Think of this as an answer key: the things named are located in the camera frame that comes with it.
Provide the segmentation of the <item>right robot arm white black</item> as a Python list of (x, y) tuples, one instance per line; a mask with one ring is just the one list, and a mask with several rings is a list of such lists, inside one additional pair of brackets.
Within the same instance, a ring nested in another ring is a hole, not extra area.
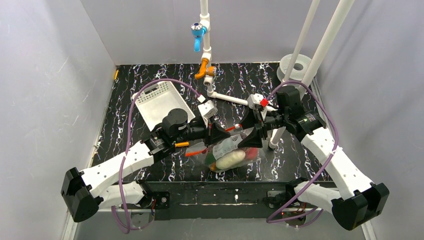
[(390, 191), (383, 183), (374, 183), (364, 175), (339, 146), (335, 125), (318, 114), (306, 111), (300, 91), (286, 85), (274, 92), (277, 109), (267, 111), (269, 101), (261, 94), (251, 94), (248, 110), (240, 124), (251, 133), (238, 145), (240, 148), (260, 148), (269, 131), (285, 128), (320, 162), (321, 172), (327, 172), (336, 185), (332, 190), (316, 184), (316, 177), (303, 177), (285, 186), (284, 199), (268, 218), (268, 223), (283, 222), (283, 210), (294, 202), (307, 203), (330, 212), (337, 223), (351, 231), (379, 216)]

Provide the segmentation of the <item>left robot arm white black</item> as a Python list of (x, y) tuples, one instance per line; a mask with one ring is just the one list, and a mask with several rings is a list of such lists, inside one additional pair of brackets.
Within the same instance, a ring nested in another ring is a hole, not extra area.
[(121, 193), (130, 204), (140, 204), (147, 191), (137, 182), (119, 184), (124, 177), (170, 156), (177, 143), (201, 140), (209, 146), (229, 137), (214, 117), (188, 120), (186, 111), (172, 109), (147, 137), (126, 151), (94, 167), (67, 170), (60, 194), (76, 223), (91, 218), (101, 208), (122, 204)]

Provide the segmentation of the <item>clear zip top bag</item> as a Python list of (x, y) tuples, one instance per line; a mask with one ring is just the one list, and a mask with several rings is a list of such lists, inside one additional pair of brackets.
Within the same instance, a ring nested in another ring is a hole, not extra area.
[(203, 142), (198, 142), (188, 147), (184, 156), (202, 163), (215, 173), (262, 161), (266, 156), (263, 149), (238, 147), (238, 144), (251, 132), (251, 129), (231, 130), (231, 136), (218, 143), (205, 146)]

